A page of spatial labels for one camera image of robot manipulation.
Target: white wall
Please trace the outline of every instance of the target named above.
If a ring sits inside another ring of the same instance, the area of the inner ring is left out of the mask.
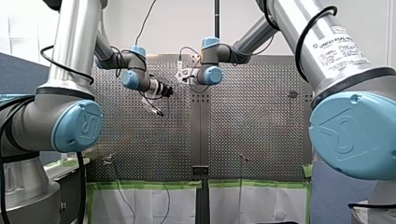
[[[390,4],[392,13],[390,17],[390,31],[389,31],[389,38],[390,38],[390,53],[389,53],[389,60],[390,65],[396,68],[396,3],[391,1]]]
[[[390,57],[396,54],[396,28],[389,29],[396,27],[396,22],[389,23],[393,0],[324,1],[339,7],[338,20],[374,64],[396,66],[396,56]],[[262,16],[254,0],[220,2],[220,38],[225,43],[240,38]],[[112,45],[125,49],[134,44],[150,4],[150,0],[109,0],[105,25]],[[0,52],[43,63],[38,51],[53,44],[57,12],[41,0],[0,0],[0,6]],[[213,0],[158,0],[139,45],[148,53],[178,53],[183,46],[199,49],[202,39],[214,34],[213,7]],[[388,41],[391,34],[393,45]],[[264,54],[291,55],[291,51],[278,34]]]
[[[57,23],[41,0],[0,0],[0,52],[47,64],[39,50],[53,44]]]

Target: gray panel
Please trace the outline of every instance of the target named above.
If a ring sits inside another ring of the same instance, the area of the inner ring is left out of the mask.
[[[311,151],[304,148],[306,89],[293,58],[222,67],[223,82],[212,89],[209,176],[301,180]]]
[[[190,90],[174,78],[177,56],[149,57],[148,70],[175,88],[169,102],[155,102],[164,117],[147,112],[138,92],[123,88],[114,70],[93,69],[93,92],[103,107],[105,126],[97,160],[88,169],[89,181],[191,179]],[[102,158],[110,153],[115,154],[115,166],[103,165]]]
[[[311,224],[349,224],[349,203],[367,200],[376,181],[359,180],[334,171],[323,161],[314,162]]]
[[[0,53],[0,93],[34,94],[47,80],[47,66]]]

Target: end effector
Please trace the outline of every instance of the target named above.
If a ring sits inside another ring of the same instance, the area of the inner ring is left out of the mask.
[[[127,70],[120,78],[122,86],[129,90],[139,91],[145,108],[163,116],[163,112],[153,105],[152,101],[170,97],[174,90],[171,86],[154,78],[153,75],[147,74],[146,50],[140,46],[133,46],[120,53],[111,52],[109,57],[103,57],[103,55],[96,55],[98,66],[105,69],[126,68]]]
[[[121,75],[121,83],[127,89],[144,92],[150,96],[170,97],[173,88],[146,74],[146,51],[139,46],[133,46],[124,51],[131,60],[128,62],[127,71]]]

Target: metal stand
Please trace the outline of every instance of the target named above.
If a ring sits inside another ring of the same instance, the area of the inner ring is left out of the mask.
[[[396,182],[378,181],[368,204],[394,204],[396,203]],[[396,223],[396,209],[352,209],[352,224],[391,224]]]
[[[12,224],[61,222],[60,186],[49,183],[39,158],[7,163],[5,171],[7,213]]]

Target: vertical pole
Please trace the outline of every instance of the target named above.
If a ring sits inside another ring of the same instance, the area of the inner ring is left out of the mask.
[[[220,0],[215,0],[215,37],[220,38]]]

